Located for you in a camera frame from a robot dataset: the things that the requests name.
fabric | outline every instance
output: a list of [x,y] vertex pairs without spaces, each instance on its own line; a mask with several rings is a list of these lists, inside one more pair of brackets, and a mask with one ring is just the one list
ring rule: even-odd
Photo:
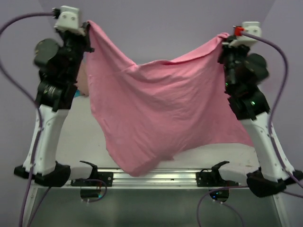
[[125,172],[144,175],[179,152],[207,144],[252,146],[229,107],[217,63],[227,33],[171,61],[137,65],[89,23],[95,48],[86,68],[91,111],[110,156]]

white wall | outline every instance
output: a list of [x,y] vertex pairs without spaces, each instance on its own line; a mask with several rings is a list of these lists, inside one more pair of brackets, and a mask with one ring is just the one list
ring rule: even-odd
[[[0,24],[29,12],[41,12],[37,0],[3,0]],[[11,26],[0,39],[0,57],[11,75],[36,95],[38,70],[33,66],[36,44],[53,36],[46,18],[31,18]],[[23,163],[34,130],[35,109],[0,74],[0,226],[18,226],[26,181],[13,175]]]
[[[263,37],[278,44],[289,59],[289,80],[276,112],[274,126],[289,161],[299,170],[303,170],[302,10],[302,0],[276,0],[262,25]],[[259,44],[255,51],[268,62],[271,75],[262,85],[262,90],[272,104],[284,70],[282,58],[265,44]],[[289,187],[288,191],[303,194],[303,189],[297,185]],[[285,197],[291,226],[303,226],[303,200]]]

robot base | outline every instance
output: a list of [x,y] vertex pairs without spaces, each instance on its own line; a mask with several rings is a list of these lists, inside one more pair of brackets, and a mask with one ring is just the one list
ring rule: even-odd
[[[302,171],[295,170],[293,172],[293,175],[296,179],[298,179],[298,181],[303,179]],[[251,192],[259,198],[283,192],[286,189],[287,185],[294,183],[295,181],[292,178],[288,178],[285,181],[280,179],[278,182],[267,180],[263,177],[261,168],[253,173],[247,174],[247,185],[250,188]]]
[[[14,175],[28,179],[29,173],[26,172],[23,166],[17,166],[14,169]],[[41,174],[33,175],[33,180],[36,184],[44,187],[62,187],[69,180],[71,168],[68,165],[61,165],[56,162],[54,171],[42,176]]]

table surface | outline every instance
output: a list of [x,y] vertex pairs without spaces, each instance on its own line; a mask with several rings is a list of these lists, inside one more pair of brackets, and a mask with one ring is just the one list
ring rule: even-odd
[[[92,116],[89,98],[77,97],[67,116],[58,144],[57,161],[77,166],[85,160],[103,168],[118,168],[106,150],[101,127]],[[212,144],[182,152],[158,168],[210,168],[228,160],[241,168],[259,166],[255,149],[243,144]]]

robotic arm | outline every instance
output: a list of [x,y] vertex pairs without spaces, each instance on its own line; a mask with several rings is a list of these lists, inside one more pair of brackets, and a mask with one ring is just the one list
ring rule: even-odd
[[[63,40],[60,46],[53,39],[45,39],[36,46],[34,63],[40,69],[40,84],[36,103],[42,113],[43,125],[40,125],[37,113],[34,137],[28,156],[21,166],[17,166],[14,174],[29,178],[33,168],[35,183],[47,187],[62,187],[68,180],[102,179],[98,167],[81,161],[82,166],[70,167],[56,162],[56,150],[62,125],[72,105],[77,90],[75,86],[80,63],[85,52],[93,52],[89,43],[89,24],[81,24],[81,14],[76,8],[62,6],[54,9],[57,19],[55,30]],[[218,62],[225,72],[225,92],[229,95],[229,103],[237,119],[241,121],[250,135],[259,160],[260,168],[247,174],[247,184],[258,197],[277,194],[286,189],[294,181],[281,166],[267,128],[267,118],[270,111],[265,96],[258,84],[268,77],[265,59],[258,54],[250,54],[250,47],[257,41],[241,36],[245,30],[256,36],[261,36],[259,22],[244,22],[235,27],[235,34],[222,42],[223,51]],[[41,139],[35,144],[37,133]],[[298,179],[303,179],[303,173],[297,171],[287,160],[280,143],[276,138],[279,153],[288,172]],[[32,160],[33,148],[37,146]],[[220,172],[216,165],[213,174],[224,180],[235,180]]]

